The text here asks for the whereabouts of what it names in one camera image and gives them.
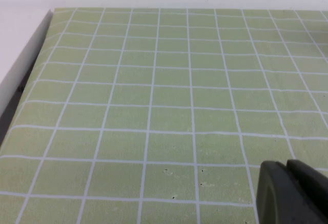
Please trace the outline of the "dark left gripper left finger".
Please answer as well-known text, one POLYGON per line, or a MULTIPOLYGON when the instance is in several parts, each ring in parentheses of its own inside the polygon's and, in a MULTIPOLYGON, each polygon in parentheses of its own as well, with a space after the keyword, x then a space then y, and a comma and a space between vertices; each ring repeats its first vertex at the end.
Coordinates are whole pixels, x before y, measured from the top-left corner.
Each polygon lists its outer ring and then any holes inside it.
POLYGON ((256 206, 260 223, 327 223, 327 217, 309 206, 286 164, 263 161, 256 206))

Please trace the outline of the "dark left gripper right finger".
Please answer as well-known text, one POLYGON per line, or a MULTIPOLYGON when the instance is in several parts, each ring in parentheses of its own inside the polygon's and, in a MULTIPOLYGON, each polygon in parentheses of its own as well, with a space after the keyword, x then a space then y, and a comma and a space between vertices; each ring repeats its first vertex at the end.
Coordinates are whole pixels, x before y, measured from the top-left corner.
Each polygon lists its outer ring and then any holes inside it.
POLYGON ((296 179, 309 206, 322 217, 327 217, 327 177, 296 159, 286 163, 288 171, 296 179))

